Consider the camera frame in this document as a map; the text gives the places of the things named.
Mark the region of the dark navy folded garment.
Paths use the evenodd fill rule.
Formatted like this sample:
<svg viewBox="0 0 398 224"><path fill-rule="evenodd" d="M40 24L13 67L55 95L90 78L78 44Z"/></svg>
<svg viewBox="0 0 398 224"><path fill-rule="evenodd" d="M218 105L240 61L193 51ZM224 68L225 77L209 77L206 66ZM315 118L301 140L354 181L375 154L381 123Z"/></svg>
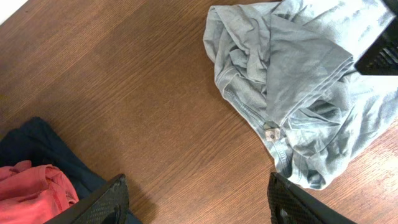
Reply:
<svg viewBox="0 0 398 224"><path fill-rule="evenodd" d="M88 197L108 181L92 172L53 129L41 118L34 117L21 127L9 131L1 140L1 167L29 160L32 165L53 165L70 180L79 201ZM128 209L125 223L139 223Z"/></svg>

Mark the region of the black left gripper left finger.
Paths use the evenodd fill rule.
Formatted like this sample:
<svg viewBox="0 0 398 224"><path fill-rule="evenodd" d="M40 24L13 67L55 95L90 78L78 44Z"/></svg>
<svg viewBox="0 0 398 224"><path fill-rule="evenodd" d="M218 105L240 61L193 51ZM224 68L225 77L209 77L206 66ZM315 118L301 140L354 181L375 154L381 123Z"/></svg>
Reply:
<svg viewBox="0 0 398 224"><path fill-rule="evenodd" d="M123 224L128 208L126 177L118 174L45 224Z"/></svg>

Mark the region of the light blue t-shirt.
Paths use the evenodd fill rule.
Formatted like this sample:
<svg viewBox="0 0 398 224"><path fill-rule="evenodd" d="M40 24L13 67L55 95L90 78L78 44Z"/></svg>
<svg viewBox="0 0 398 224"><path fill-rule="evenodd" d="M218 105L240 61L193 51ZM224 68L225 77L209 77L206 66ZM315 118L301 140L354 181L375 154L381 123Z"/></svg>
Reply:
<svg viewBox="0 0 398 224"><path fill-rule="evenodd" d="M381 1L210 7L215 84L289 181L324 189L397 118L397 78L354 68L393 17Z"/></svg>

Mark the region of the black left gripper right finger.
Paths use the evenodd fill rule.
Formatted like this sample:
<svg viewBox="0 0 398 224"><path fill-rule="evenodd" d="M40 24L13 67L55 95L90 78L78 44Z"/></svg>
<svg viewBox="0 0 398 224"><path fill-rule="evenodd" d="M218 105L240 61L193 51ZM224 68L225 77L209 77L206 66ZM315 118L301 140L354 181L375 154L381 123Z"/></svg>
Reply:
<svg viewBox="0 0 398 224"><path fill-rule="evenodd" d="M270 174L267 198L272 224L354 224L276 172Z"/></svg>

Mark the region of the red folded soccer t-shirt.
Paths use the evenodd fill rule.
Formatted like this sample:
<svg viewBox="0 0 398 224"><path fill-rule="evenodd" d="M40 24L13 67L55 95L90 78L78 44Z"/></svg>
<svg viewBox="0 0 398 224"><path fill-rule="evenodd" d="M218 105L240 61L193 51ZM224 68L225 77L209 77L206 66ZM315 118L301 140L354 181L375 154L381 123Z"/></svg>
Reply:
<svg viewBox="0 0 398 224"><path fill-rule="evenodd" d="M45 223L79 202L68 177L29 160L1 167L1 223Z"/></svg>

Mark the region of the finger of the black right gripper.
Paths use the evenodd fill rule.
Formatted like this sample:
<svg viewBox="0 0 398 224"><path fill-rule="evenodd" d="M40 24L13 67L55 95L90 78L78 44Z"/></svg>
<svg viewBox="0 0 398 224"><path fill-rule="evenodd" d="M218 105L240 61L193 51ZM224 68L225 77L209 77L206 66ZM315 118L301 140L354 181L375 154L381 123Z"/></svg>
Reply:
<svg viewBox="0 0 398 224"><path fill-rule="evenodd" d="M355 63L362 75L397 76L397 0L383 3L394 13L394 19Z"/></svg>

